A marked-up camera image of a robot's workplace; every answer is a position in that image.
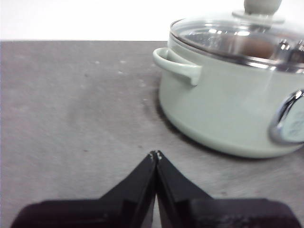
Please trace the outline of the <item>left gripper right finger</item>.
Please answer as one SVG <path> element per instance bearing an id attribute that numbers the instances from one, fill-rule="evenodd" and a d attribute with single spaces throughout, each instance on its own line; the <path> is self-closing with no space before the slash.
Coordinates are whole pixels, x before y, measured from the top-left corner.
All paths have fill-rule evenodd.
<path id="1" fill-rule="evenodd" d="M 165 228 L 300 228 L 290 207 L 263 198 L 216 199 L 187 179 L 161 151 L 157 198 Z"/>

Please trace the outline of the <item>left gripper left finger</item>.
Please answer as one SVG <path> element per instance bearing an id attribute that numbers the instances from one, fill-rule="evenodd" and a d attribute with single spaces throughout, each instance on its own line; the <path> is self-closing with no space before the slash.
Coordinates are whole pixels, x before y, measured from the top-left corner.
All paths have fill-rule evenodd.
<path id="1" fill-rule="evenodd" d="M 149 228 L 156 195 L 157 158 L 150 152 L 97 199 L 47 200 L 25 206 L 13 228 Z"/>

